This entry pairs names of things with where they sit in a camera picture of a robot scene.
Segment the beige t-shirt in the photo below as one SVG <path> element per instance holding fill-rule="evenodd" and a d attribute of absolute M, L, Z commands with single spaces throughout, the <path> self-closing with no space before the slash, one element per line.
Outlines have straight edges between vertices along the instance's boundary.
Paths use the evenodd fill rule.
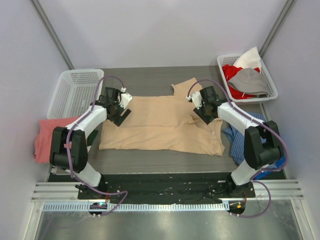
<path fill-rule="evenodd" d="M 188 90 L 198 92 L 202 86 L 191 78 L 172 85 L 173 95 L 134 96 L 131 111 L 120 126 L 109 120 L 102 124 L 100 150 L 173 150 L 178 152 L 222 156 L 222 120 L 206 124 L 187 101 Z"/>

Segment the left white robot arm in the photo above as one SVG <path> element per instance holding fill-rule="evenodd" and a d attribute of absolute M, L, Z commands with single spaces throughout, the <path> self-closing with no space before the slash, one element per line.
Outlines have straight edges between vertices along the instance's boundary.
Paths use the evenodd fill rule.
<path fill-rule="evenodd" d="M 124 87 L 106 87 L 83 115 L 52 132 L 50 164 L 79 179 L 81 185 L 76 187 L 97 200 L 106 195 L 108 185 L 104 176 L 88 163 L 88 138 L 106 120 L 119 127 L 131 113 L 127 107 L 132 99 Z"/>

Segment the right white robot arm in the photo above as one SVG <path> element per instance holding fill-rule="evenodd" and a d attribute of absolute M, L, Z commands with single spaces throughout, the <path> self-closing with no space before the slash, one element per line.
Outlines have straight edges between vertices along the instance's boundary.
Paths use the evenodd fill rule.
<path fill-rule="evenodd" d="M 228 97 L 221 98 L 213 86 L 187 93 L 187 100 L 194 104 L 193 111 L 206 123 L 218 117 L 236 128 L 244 137 L 244 160 L 226 178 L 226 193 L 233 198 L 260 172 L 269 170 L 284 157 L 284 147 L 274 121 L 262 121 L 240 109 Z"/>

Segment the dark green garment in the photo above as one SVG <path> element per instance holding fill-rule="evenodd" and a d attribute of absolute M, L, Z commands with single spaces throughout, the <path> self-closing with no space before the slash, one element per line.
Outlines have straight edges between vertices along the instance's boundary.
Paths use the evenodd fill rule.
<path fill-rule="evenodd" d="M 86 143 L 87 143 L 87 146 L 88 146 L 88 147 L 92 146 L 95 138 L 96 138 L 97 135 L 98 135 L 98 132 L 99 132 L 99 131 L 95 129 L 95 130 L 93 130 L 93 131 L 89 134 L 89 136 L 88 136 L 87 139 L 86 139 Z"/>

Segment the blue checkered shirt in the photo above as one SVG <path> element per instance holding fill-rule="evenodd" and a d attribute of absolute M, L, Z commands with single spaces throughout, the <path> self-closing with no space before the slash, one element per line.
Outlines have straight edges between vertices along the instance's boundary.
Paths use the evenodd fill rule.
<path fill-rule="evenodd" d="M 262 114 L 254 113 L 254 112 L 247 112 L 248 114 L 252 115 L 253 117 L 265 121 L 265 118 Z M 240 165 L 245 157 L 244 157 L 244 143 L 245 138 L 244 136 L 231 124 L 229 127 L 223 129 L 227 139 L 230 142 L 230 151 L 229 156 L 233 158 L 233 161 Z"/>

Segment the left white plastic basket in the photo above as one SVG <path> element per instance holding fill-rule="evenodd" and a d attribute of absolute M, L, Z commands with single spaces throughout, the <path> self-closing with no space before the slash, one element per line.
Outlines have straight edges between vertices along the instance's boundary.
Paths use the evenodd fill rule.
<path fill-rule="evenodd" d="M 49 108 L 47 119 L 64 119 L 81 116 L 93 101 L 102 69 L 66 70 L 59 76 Z"/>

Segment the white plastic basket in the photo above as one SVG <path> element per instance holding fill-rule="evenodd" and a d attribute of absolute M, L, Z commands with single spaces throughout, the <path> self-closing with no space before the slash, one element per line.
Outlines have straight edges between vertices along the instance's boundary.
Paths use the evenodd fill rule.
<path fill-rule="evenodd" d="M 47 119 L 64 119 L 81 116 L 93 101 L 102 69 L 66 70 L 59 76 L 49 108 Z"/>
<path fill-rule="evenodd" d="M 235 99 L 228 87 L 227 80 L 225 78 L 225 74 L 223 72 L 222 67 L 224 65 L 233 65 L 236 60 L 242 55 L 242 53 L 232 53 L 232 54 L 223 54 L 219 55 L 217 57 L 217 65 L 219 67 L 220 75 L 222 78 L 222 83 L 223 86 L 226 89 L 226 92 L 228 94 L 228 97 L 230 98 L 231 101 L 235 102 L 237 105 L 247 105 L 247 104 L 261 104 L 266 101 L 270 100 L 275 100 L 278 97 L 278 91 L 277 88 L 273 82 L 273 79 L 271 75 L 269 74 L 269 71 L 264 63 L 264 61 L 261 59 L 261 70 L 260 73 L 262 76 L 266 78 L 266 85 L 267 85 L 267 92 L 268 92 L 268 97 L 255 97 L 255 98 L 247 98 L 247 99 Z"/>

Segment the red garment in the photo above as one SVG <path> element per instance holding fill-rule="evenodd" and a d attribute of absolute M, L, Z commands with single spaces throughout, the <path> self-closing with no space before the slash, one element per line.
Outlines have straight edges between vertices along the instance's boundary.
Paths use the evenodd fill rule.
<path fill-rule="evenodd" d="M 222 67 L 222 70 L 223 70 L 223 73 L 224 73 L 224 76 L 225 76 L 225 79 L 228 83 L 228 80 L 230 80 L 230 78 L 232 78 L 233 76 L 236 75 L 236 73 L 240 70 L 242 70 L 243 68 L 241 67 L 235 67 L 233 65 L 224 65 Z M 231 95 L 235 98 L 235 99 L 238 99 L 238 100 L 243 100 L 243 99 L 251 99 L 251 98 L 248 98 L 248 97 L 241 97 L 239 92 L 232 89 L 229 85 L 228 85 L 228 88 L 229 88 L 229 91 L 231 92 Z"/>

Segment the grey bucket hat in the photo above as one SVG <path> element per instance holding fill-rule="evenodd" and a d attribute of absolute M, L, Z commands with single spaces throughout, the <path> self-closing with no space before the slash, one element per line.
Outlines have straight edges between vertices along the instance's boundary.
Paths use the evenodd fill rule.
<path fill-rule="evenodd" d="M 253 68 L 241 69 L 227 83 L 242 98 L 268 97 L 270 93 L 266 77 Z"/>

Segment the right white plastic basket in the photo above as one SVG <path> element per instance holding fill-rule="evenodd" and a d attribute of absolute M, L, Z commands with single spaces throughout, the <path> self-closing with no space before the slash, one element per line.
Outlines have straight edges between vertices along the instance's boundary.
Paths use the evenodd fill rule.
<path fill-rule="evenodd" d="M 217 57 L 217 65 L 219 67 L 220 75 L 222 78 L 222 83 L 223 86 L 226 89 L 226 92 L 228 94 L 228 97 L 230 98 L 231 101 L 235 102 L 237 105 L 247 105 L 247 104 L 261 104 L 266 101 L 270 100 L 275 100 L 278 97 L 278 91 L 277 88 L 273 82 L 273 79 L 271 75 L 269 74 L 269 71 L 264 63 L 264 61 L 261 59 L 261 70 L 260 73 L 262 76 L 266 78 L 266 85 L 267 85 L 267 92 L 268 92 L 268 97 L 255 97 L 255 98 L 247 98 L 247 99 L 235 99 L 228 87 L 227 80 L 225 78 L 225 74 L 223 72 L 222 67 L 224 65 L 233 65 L 236 60 L 242 55 L 242 53 L 232 53 L 232 54 L 223 54 L 219 55 Z"/>

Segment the white cloth in basket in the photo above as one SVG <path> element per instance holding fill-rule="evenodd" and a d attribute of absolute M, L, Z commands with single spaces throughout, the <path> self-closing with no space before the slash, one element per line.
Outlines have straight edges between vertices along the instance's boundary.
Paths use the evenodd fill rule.
<path fill-rule="evenodd" d="M 258 48 L 255 46 L 242 54 L 233 64 L 236 68 L 242 69 L 259 69 L 262 68 L 261 57 Z"/>

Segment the pink folded t-shirt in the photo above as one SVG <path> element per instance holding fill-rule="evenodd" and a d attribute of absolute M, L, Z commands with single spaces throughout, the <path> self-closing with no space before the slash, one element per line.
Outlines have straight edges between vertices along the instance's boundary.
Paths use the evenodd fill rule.
<path fill-rule="evenodd" d="M 78 119 L 76 117 L 42 119 L 39 123 L 39 134 L 34 141 L 34 158 L 38 164 L 50 162 L 52 135 L 56 127 L 65 127 Z"/>

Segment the solid blue garment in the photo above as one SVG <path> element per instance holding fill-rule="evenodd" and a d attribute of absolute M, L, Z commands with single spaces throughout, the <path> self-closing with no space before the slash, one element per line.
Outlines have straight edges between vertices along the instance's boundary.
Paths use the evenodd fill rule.
<path fill-rule="evenodd" d="M 268 169 L 277 169 L 283 166 L 283 164 L 285 163 L 286 158 L 282 157 L 281 159 L 277 160 L 275 163 L 271 164 L 268 166 Z M 271 170 L 267 170 L 267 171 L 262 171 L 260 172 L 255 178 L 254 180 L 259 180 L 264 178 L 265 176 L 269 175 L 272 171 Z"/>

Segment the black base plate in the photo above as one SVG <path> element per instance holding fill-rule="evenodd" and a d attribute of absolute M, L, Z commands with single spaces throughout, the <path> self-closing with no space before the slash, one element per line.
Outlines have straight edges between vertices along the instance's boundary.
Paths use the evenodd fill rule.
<path fill-rule="evenodd" d="M 172 204 L 215 204 L 222 199 L 255 198 L 251 182 L 243 186 L 229 183 L 228 172 L 162 173 L 162 174 L 106 174 L 105 187 L 100 191 L 112 193 L 101 195 L 86 186 L 77 184 L 80 200 L 102 198 L 117 204 L 123 199 L 122 191 L 128 195 L 124 204 L 172 205 Z"/>

